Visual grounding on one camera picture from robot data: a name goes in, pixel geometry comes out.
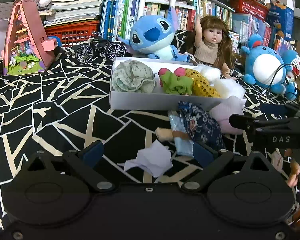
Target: bicycle wheel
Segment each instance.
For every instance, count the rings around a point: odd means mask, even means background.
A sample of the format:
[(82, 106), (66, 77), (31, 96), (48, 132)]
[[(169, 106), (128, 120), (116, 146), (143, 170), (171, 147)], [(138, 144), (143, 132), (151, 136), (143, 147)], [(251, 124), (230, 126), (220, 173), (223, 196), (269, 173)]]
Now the bicycle wheel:
[(112, 43), (106, 47), (106, 57), (113, 61), (115, 57), (124, 57), (126, 48), (121, 43)]
[(80, 63), (87, 63), (92, 60), (93, 54), (93, 48), (89, 44), (83, 44), (77, 49), (75, 57)]

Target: red basket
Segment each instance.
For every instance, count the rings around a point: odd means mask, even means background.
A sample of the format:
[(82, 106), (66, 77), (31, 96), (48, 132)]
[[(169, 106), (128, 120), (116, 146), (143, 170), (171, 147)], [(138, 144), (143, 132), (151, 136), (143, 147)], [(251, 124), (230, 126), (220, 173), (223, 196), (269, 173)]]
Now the red basket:
[(61, 39), (62, 47), (69, 48), (77, 43), (87, 41), (92, 31), (98, 29), (98, 20), (72, 23), (60, 26), (47, 27), (47, 36), (53, 35)]
[(230, 5), (237, 13), (249, 13), (254, 17), (265, 21), (269, 9), (256, 0), (229, 0)]

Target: long brown hair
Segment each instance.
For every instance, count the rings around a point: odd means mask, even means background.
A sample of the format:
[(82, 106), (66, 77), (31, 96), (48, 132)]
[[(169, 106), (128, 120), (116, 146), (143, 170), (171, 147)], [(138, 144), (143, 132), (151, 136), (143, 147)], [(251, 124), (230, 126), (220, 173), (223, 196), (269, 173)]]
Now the long brown hair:
[[(229, 68), (233, 69), (232, 42), (229, 36), (227, 25), (221, 19), (215, 16), (206, 16), (202, 18), (200, 20), (200, 24), (202, 27), (203, 38), (203, 32), (206, 29), (222, 30), (222, 40), (219, 43), (217, 59), (213, 65), (219, 69), (222, 69), (223, 63), (226, 63)], [(194, 40), (195, 30), (191, 32), (185, 39), (186, 51), (192, 54), (195, 53)]]

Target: pink triangular dollhouse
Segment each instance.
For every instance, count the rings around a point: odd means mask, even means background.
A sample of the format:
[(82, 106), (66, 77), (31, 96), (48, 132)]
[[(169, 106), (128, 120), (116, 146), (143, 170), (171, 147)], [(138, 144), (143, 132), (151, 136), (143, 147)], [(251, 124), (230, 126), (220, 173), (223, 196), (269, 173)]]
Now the pink triangular dollhouse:
[(56, 40), (49, 40), (35, 0), (13, 4), (3, 51), (3, 74), (43, 72), (55, 60)]

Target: cardboard box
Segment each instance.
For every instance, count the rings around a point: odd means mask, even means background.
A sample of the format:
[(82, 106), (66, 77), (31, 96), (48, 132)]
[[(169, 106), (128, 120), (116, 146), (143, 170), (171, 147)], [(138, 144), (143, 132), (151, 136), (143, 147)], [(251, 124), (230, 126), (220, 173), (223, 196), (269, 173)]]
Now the cardboard box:
[(291, 40), (293, 31), (293, 8), (283, 5), (279, 1), (270, 1), (267, 3), (269, 13), (266, 22), (271, 27), (276, 27), (277, 34), (286, 41)]
[(112, 73), (114, 69), (123, 61), (133, 59), (143, 62), (149, 66), (155, 73), (155, 80), (157, 86), (152, 93), (133, 93), (133, 92), (116, 92), (112, 87), (110, 80), (110, 108), (114, 110), (178, 110), (179, 101), (187, 101), (194, 104), (201, 104), (206, 111), (211, 110), (222, 102), (221, 98), (197, 97), (197, 96), (183, 96), (170, 95), (163, 92), (159, 84), (158, 71), (161, 68), (168, 68), (174, 72), (179, 67), (194, 68), (194, 65), (186, 62), (177, 62), (170, 60), (159, 60), (150, 58), (136, 58), (136, 57), (117, 57), (112, 66)]

